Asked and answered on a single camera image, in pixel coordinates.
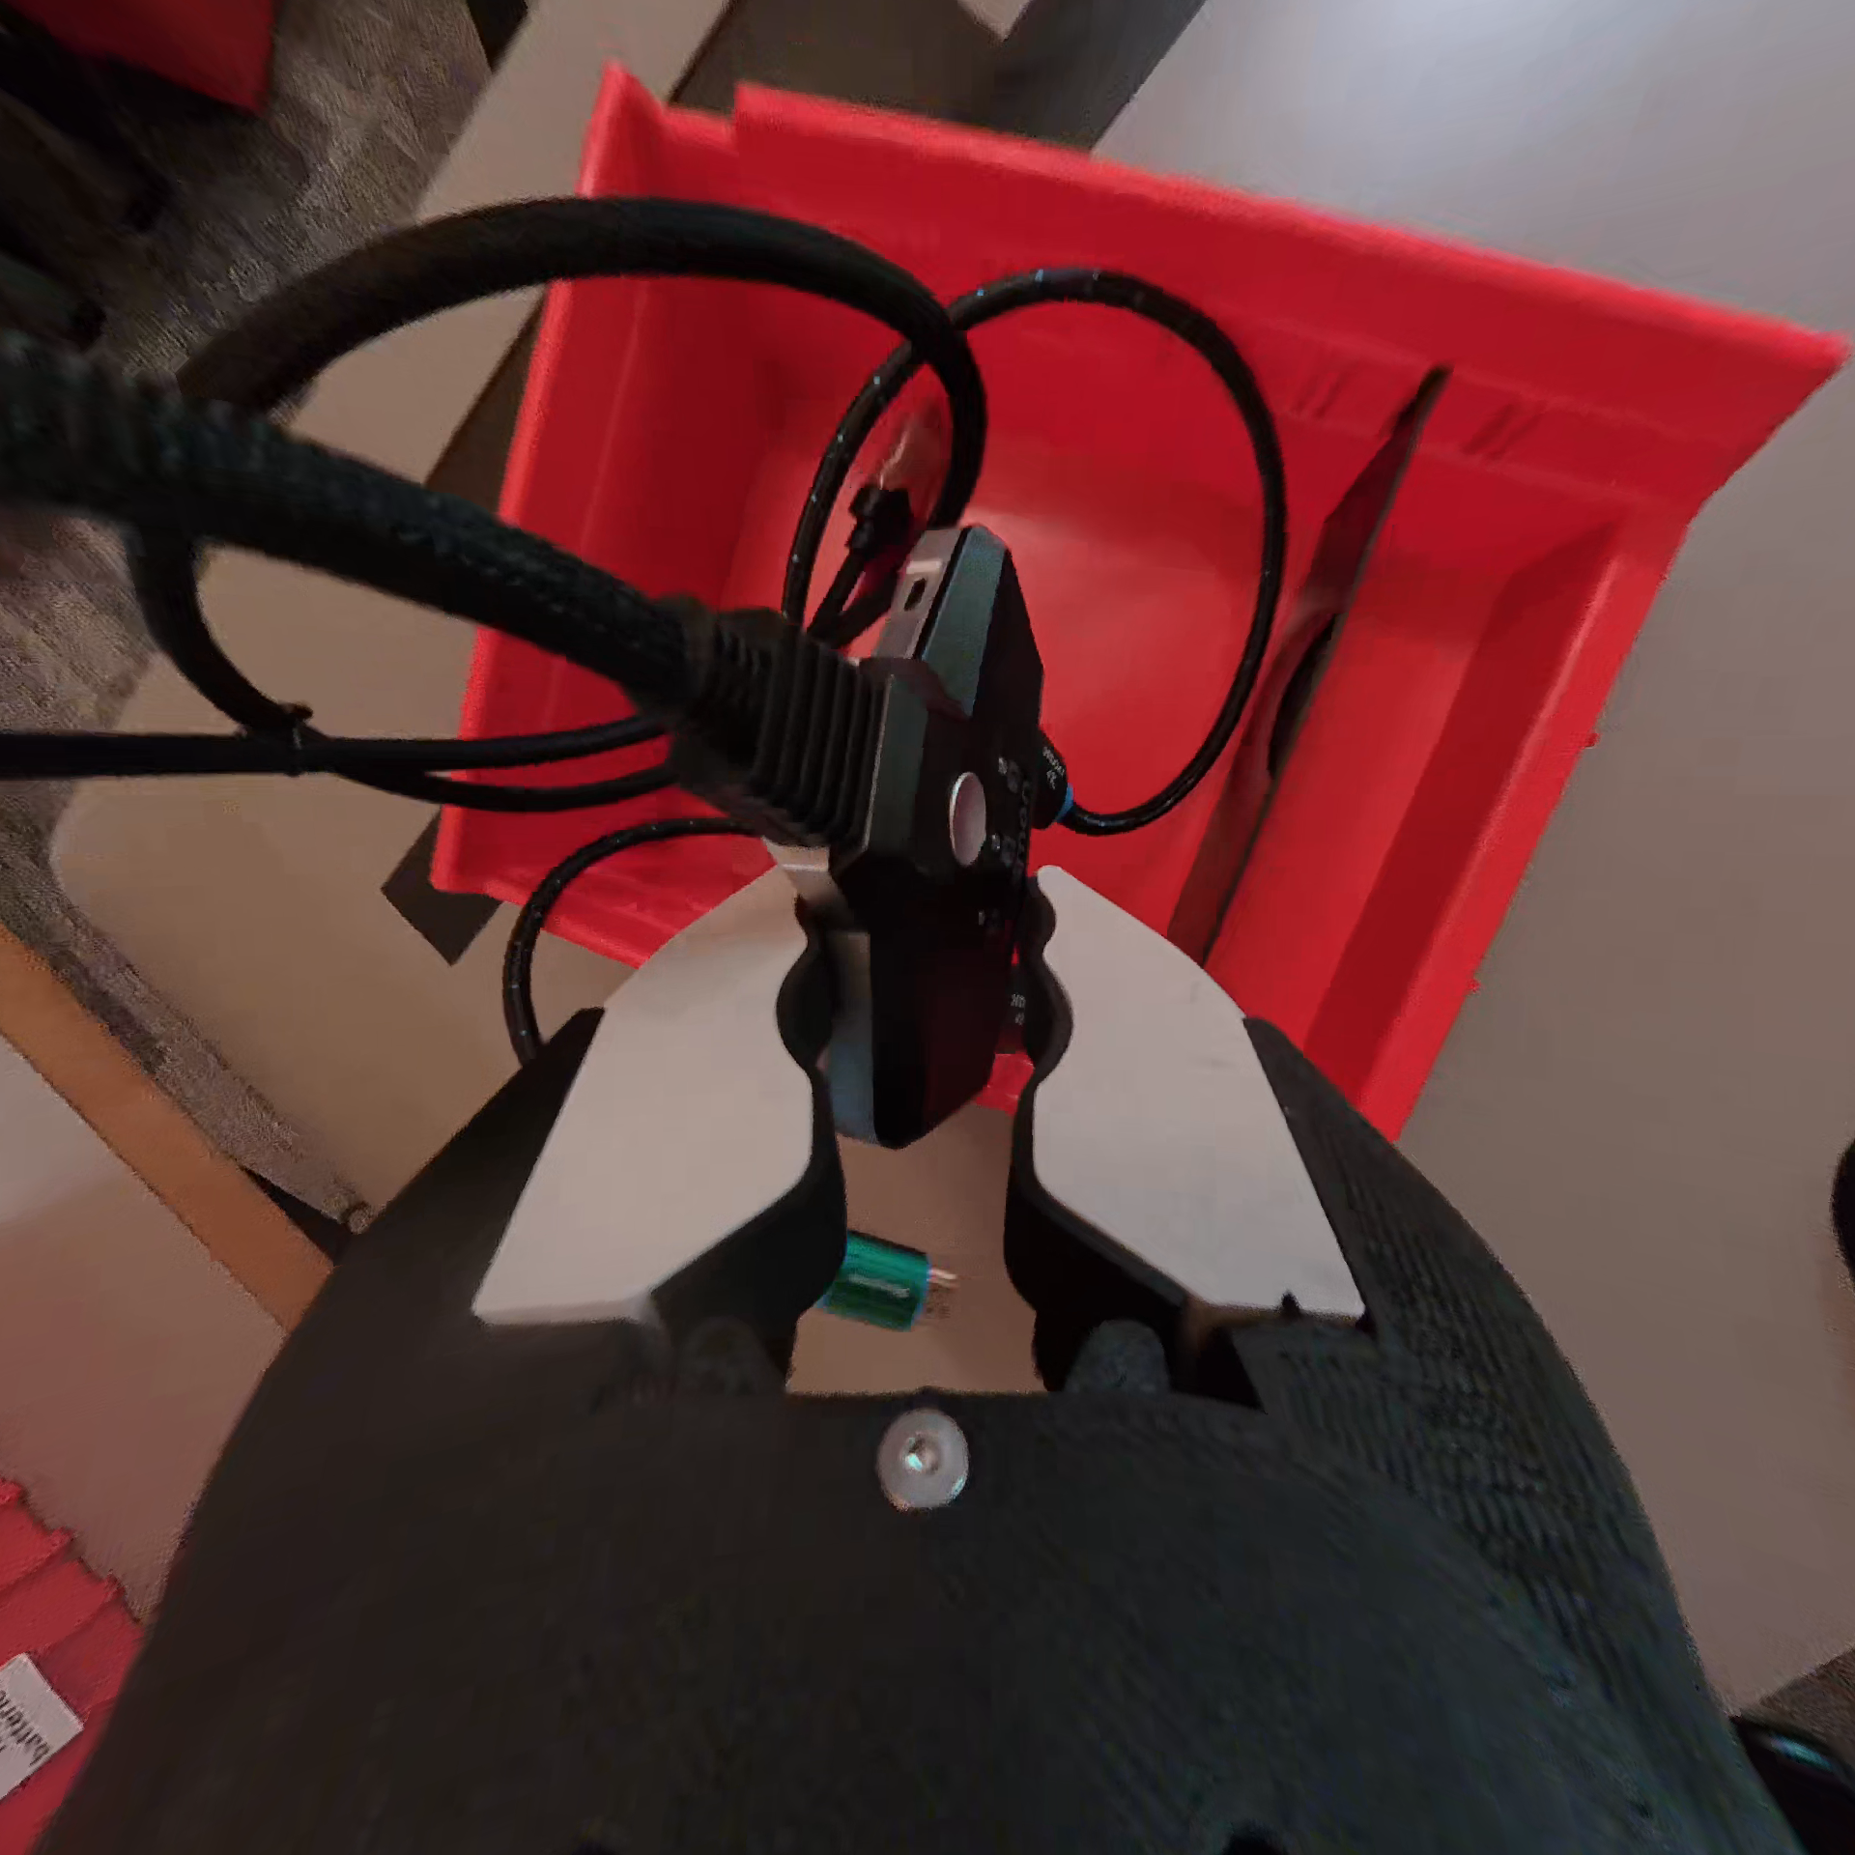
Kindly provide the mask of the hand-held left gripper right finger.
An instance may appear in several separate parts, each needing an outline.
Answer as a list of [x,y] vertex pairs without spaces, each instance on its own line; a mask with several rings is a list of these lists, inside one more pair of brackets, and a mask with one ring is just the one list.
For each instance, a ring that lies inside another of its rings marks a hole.
[[1236,1326],[1356,1332],[1365,1303],[1251,1015],[1166,937],[1041,868],[1019,944],[1025,1082],[1004,1257],[1038,1363],[1110,1321],[1171,1363]]

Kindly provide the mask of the red plastic bin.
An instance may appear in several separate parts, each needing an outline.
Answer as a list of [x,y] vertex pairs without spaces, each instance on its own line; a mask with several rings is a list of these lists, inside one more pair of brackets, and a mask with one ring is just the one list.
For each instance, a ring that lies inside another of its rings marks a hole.
[[[1449,362],[1208,971],[1399,1132],[1704,501],[1843,367],[1843,337],[1013,135],[743,89],[729,120],[608,69],[585,195],[811,221],[950,301],[1110,268],[1208,312],[1288,460],[1288,588],[1425,369]],[[1204,739],[1259,582],[1236,408],[1173,334],[1044,307],[971,334],[964,519],[1013,555],[1080,800],[1154,795]],[[1217,771],[1118,839],[1038,837],[1171,926]]]

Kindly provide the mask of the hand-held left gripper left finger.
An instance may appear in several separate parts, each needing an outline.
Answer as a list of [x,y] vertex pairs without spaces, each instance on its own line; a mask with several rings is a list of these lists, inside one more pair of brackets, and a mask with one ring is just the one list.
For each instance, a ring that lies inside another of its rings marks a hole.
[[828,1040],[821,937],[795,882],[762,873],[606,1003],[478,1320],[671,1341],[736,1321],[789,1375],[850,1243]]

